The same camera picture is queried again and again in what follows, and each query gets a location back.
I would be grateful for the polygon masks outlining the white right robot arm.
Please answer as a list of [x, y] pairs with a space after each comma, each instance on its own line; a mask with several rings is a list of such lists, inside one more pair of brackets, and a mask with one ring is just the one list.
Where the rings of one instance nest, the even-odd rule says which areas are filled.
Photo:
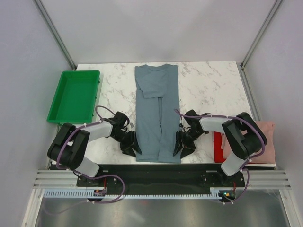
[[179, 125], [173, 156], [180, 154], [180, 157], [184, 158], [194, 153], [195, 141], [203, 134], [212, 131], [226, 136], [232, 152], [217, 172], [217, 181], [222, 186], [232, 183], [234, 176], [250, 162], [251, 158], [256, 157], [258, 152], [261, 155], [265, 152], [267, 138], [246, 112], [237, 116], [210, 113], [198, 115], [194, 110], [190, 110], [186, 114], [181, 114], [177, 109], [175, 112], [180, 118], [185, 119], [189, 128], [186, 130], [183, 124]]

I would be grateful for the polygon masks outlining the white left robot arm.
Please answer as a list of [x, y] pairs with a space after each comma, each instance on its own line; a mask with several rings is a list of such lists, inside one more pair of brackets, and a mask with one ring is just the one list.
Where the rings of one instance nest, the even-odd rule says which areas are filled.
[[58, 169], [63, 167], [77, 174], [81, 185], [103, 186], [105, 180], [102, 168], [85, 157], [87, 145], [100, 138], [113, 138], [119, 143], [124, 155], [141, 155], [136, 132], [128, 130], [129, 124], [129, 118], [122, 112], [78, 127], [65, 123], [50, 145], [47, 156], [56, 161]]

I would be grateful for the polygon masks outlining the blue grey t shirt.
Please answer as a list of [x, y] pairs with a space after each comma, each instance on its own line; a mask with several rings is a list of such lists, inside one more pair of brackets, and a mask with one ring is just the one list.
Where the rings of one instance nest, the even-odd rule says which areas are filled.
[[179, 128], [178, 66], [142, 65], [135, 67], [135, 131], [141, 154], [136, 161], [153, 163], [181, 162], [174, 155]]

